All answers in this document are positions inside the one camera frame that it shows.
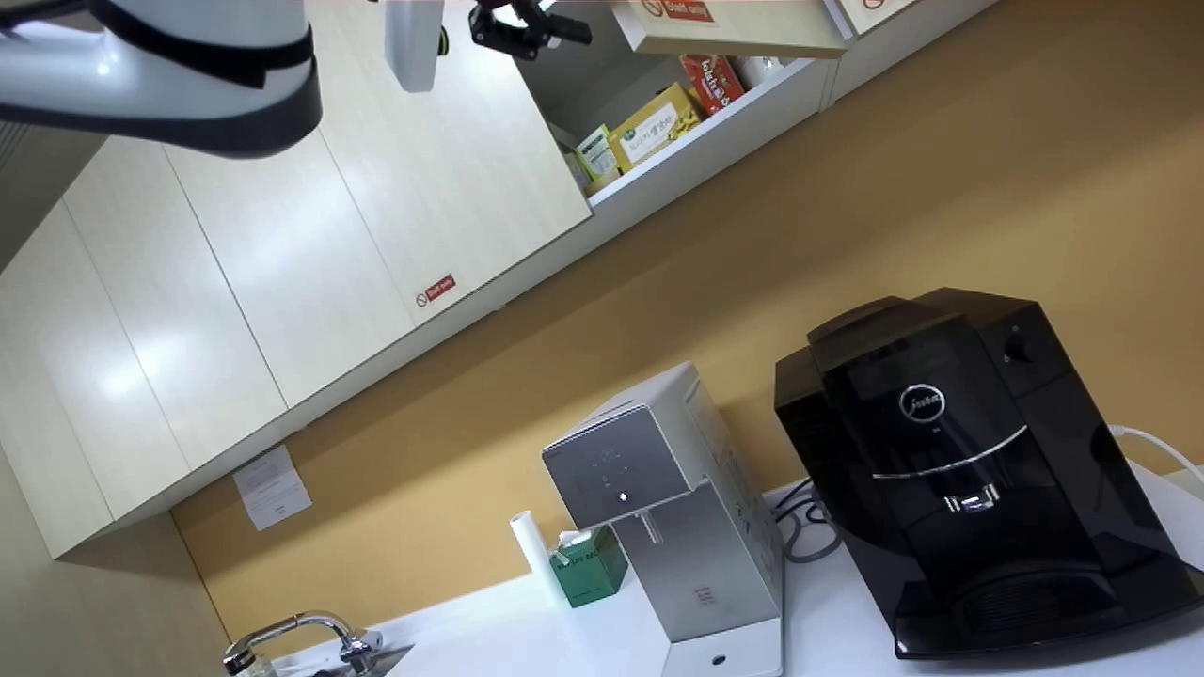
white countertop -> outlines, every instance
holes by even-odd
[[[1204,499],[1135,471],[1178,554],[1204,568]],[[375,626],[414,649],[392,677],[659,677],[666,636],[635,574],[621,596],[585,609],[547,603],[533,574]],[[284,677],[331,667],[334,642],[277,658]],[[1041,649],[1012,661],[898,661],[846,548],[785,572],[785,677],[907,677],[907,673],[1197,673],[1204,612],[1111,639]]]

